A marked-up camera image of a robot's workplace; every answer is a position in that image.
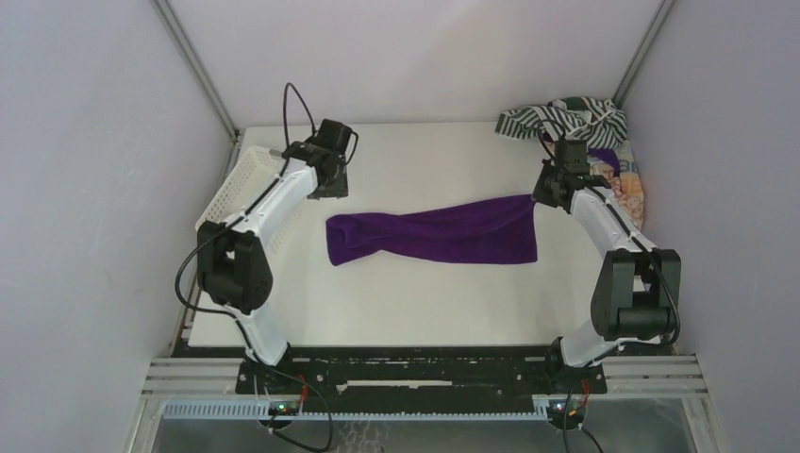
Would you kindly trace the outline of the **purple towel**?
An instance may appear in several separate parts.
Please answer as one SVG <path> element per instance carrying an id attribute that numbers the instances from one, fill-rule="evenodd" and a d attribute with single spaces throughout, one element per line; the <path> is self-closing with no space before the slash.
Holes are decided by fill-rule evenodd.
<path id="1" fill-rule="evenodd" d="M 337 214 L 325 221 L 330 262 L 388 252 L 454 264 L 515 265 L 538 260 L 535 202 L 528 194 L 407 214 Z"/>

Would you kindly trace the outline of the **white plastic basket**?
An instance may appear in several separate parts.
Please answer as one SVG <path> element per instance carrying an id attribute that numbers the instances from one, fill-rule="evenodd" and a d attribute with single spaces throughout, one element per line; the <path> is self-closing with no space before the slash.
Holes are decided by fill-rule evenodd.
<path id="1" fill-rule="evenodd" d="M 198 230 L 205 221 L 220 223 L 229 215 L 244 210 L 275 180 L 283 162 L 281 152 L 271 148 L 253 145 L 242 151 L 233 170 L 195 223 L 194 229 Z M 304 209 L 302 203 L 293 208 L 266 243 L 264 250 L 268 259 L 277 258 L 287 249 L 285 244 L 289 240 L 290 229 L 302 216 Z"/>

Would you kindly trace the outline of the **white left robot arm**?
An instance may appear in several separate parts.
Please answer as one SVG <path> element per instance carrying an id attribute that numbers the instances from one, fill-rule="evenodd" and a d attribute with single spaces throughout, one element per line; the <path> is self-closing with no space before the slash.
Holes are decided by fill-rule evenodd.
<path id="1" fill-rule="evenodd" d="M 258 381 L 274 394 L 290 389 L 295 370 L 282 360 L 290 344 L 268 306 L 271 245 L 303 202 L 349 194 L 347 166 L 358 140 L 352 127 L 325 119 L 282 150 L 247 148 L 196 224 L 199 289 L 234 320 L 247 356 L 261 363 Z"/>

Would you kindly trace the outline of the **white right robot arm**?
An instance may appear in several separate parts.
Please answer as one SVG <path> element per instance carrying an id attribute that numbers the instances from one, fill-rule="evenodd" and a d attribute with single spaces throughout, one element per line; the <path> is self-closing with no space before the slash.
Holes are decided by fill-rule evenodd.
<path id="1" fill-rule="evenodd" d="M 581 327 L 554 342 L 558 358 L 546 366 L 551 389 L 568 393 L 583 378 L 582 367 L 631 344 L 670 347 L 679 339 L 681 258 L 647 239 L 621 207 L 610 183 L 591 172 L 588 146 L 559 138 L 544 147 L 548 157 L 532 193 L 538 205 L 572 215 L 602 259 Z"/>

